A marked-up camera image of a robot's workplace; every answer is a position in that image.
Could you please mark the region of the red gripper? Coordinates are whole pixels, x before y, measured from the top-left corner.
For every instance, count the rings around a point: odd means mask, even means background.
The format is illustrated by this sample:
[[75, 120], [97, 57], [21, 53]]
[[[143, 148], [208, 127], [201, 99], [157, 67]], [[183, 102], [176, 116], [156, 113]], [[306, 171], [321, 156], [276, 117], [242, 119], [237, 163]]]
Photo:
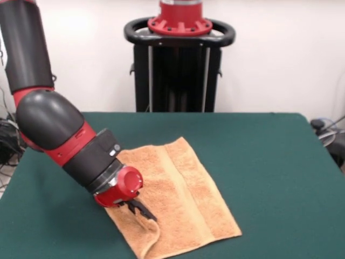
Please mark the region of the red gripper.
[[142, 187], [141, 173], [134, 167], [123, 166], [95, 192], [94, 199], [105, 208], [127, 205], [133, 214], [138, 210], [146, 219], [157, 221], [156, 216], [141, 201], [134, 199]]

